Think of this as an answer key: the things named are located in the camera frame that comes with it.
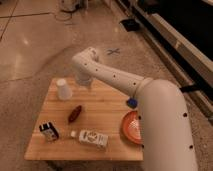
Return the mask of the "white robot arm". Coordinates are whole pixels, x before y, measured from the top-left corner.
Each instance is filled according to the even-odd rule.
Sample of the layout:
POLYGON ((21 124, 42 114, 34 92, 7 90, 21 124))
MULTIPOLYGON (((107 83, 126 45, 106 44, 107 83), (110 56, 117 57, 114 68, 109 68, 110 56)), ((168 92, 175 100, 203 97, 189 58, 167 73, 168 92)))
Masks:
POLYGON ((144 171, 198 171, 186 100, 174 83, 143 77, 98 62, 89 47, 71 59, 76 82, 98 79, 137 101, 144 171))

